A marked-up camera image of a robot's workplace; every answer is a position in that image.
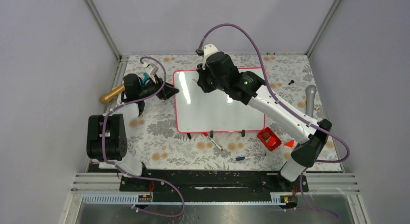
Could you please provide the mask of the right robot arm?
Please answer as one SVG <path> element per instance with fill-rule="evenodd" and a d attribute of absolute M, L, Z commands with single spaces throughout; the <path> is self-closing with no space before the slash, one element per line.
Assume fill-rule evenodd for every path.
<path fill-rule="evenodd" d="M 331 122 L 327 119 L 318 121 L 276 94 L 271 94 L 267 80 L 251 71 L 239 71 L 231 57 L 222 51 L 204 55 L 197 73 L 197 84 L 203 92 L 225 92 L 233 100 L 264 113 L 294 138 L 297 146 L 280 169 L 277 178 L 281 190 L 291 190 L 300 174 L 316 162 L 328 140 Z"/>

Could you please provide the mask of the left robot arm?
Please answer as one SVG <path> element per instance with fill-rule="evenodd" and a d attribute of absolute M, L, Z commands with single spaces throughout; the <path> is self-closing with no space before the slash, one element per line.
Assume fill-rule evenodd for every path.
<path fill-rule="evenodd" d="M 87 156 L 98 161 L 99 169 L 120 167 L 126 177 L 132 177 L 132 185 L 143 191 L 149 187 L 150 178 L 143 173 L 144 164 L 127 154 L 130 147 L 127 138 L 131 129 L 126 123 L 142 115 L 146 97 L 157 96 L 160 100 L 167 100 L 179 93 L 179 89 L 157 75 L 146 75 L 142 79 L 136 74 L 128 74 L 120 88 L 114 91 L 121 93 L 121 102 L 130 104 L 114 112 L 89 117 Z"/>

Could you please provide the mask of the pink framed whiteboard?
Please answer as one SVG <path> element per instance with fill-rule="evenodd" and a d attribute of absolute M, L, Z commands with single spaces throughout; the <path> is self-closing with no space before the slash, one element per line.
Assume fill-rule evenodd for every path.
<path fill-rule="evenodd" d="M 223 91 L 204 93 L 196 82 L 195 70 L 173 73 L 174 87 L 180 92 L 174 96 L 176 128 L 181 133 L 259 131 L 265 128 L 265 115 Z"/>

